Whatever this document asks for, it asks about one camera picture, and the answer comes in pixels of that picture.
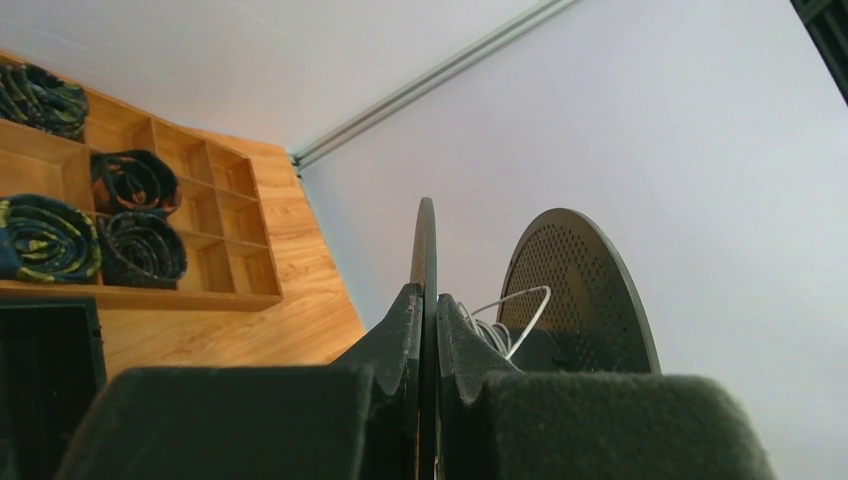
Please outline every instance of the black storage box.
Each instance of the black storage box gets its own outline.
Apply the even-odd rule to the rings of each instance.
[[[0,298],[0,478],[49,479],[106,386],[93,298]]]

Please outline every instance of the black disc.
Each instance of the black disc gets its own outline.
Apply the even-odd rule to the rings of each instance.
[[[551,300],[536,329],[553,338],[560,355],[554,361],[560,369],[660,372],[630,273],[589,218],[554,209],[527,227],[510,260],[502,297],[541,285],[551,288]],[[532,293],[502,304],[498,321],[510,330],[523,329],[543,296]],[[526,344],[521,348],[526,347],[532,348]]]
[[[436,458],[436,382],[439,378],[436,332],[436,213],[433,200],[418,204],[410,283],[424,287],[421,361],[418,375],[418,478],[433,478]]]

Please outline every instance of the patterned fabric roll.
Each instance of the patterned fabric roll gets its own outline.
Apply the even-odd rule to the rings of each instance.
[[[0,118],[76,140],[87,116],[81,86],[35,65],[0,65]]]
[[[174,172],[147,150],[92,155],[91,178],[98,212],[166,217],[182,201]]]
[[[85,283],[100,269],[94,223],[41,195],[0,199],[0,278]]]
[[[188,267],[179,234],[156,215],[125,212],[98,221],[106,285],[176,289]]]

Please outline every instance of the cable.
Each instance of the cable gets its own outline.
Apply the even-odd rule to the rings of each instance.
[[[533,315],[533,318],[530,319],[530,323],[524,327],[524,331],[521,332],[521,335],[518,336],[518,340],[513,344],[512,337],[509,334],[509,330],[505,325],[501,323],[495,323],[494,325],[489,325],[486,322],[481,320],[474,319],[474,315],[478,313],[488,310],[496,305],[500,305],[507,300],[512,300],[513,298],[520,297],[522,295],[527,295],[528,293],[538,292],[540,290],[545,291],[545,298],[542,300],[542,303],[539,305],[539,308],[536,309],[536,313]],[[536,326],[536,323],[539,322],[539,319],[542,318],[542,313],[545,311],[545,307],[548,306],[548,302],[551,300],[551,287],[547,285],[542,285],[540,287],[528,288],[527,290],[522,290],[520,292],[513,293],[511,295],[507,295],[500,300],[492,302],[488,305],[484,305],[477,310],[474,310],[470,314],[468,313],[468,309],[465,308],[465,305],[462,303],[457,303],[457,307],[462,309],[465,314],[465,321],[468,322],[469,327],[474,330],[477,335],[480,335],[484,340],[488,340],[489,345],[492,346],[497,352],[503,355],[507,360],[511,359],[515,352],[518,351],[518,347],[524,342],[524,339],[527,338],[527,335],[530,334],[530,330],[533,330],[533,327]],[[506,342],[498,335],[497,330],[501,330],[506,337]]]
[[[474,330],[474,333],[486,340],[489,345],[501,355],[506,356],[509,353],[509,349],[512,348],[512,337],[510,336],[509,330],[507,330],[506,326],[500,323],[489,325],[482,320],[472,318],[471,314],[468,313],[468,309],[465,308],[465,305],[463,305],[462,302],[458,302],[456,306],[463,311],[465,314],[465,321],[468,326]],[[501,335],[498,335],[496,330],[503,332],[503,338]]]

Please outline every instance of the perforated black disc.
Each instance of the perforated black disc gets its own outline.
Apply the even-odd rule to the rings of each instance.
[[[612,243],[584,215],[554,209],[521,236],[507,269],[502,296],[547,285],[551,300],[537,329],[560,350],[558,363],[576,372],[659,373],[654,340],[633,280]],[[544,294],[510,300],[498,321],[524,328]]]

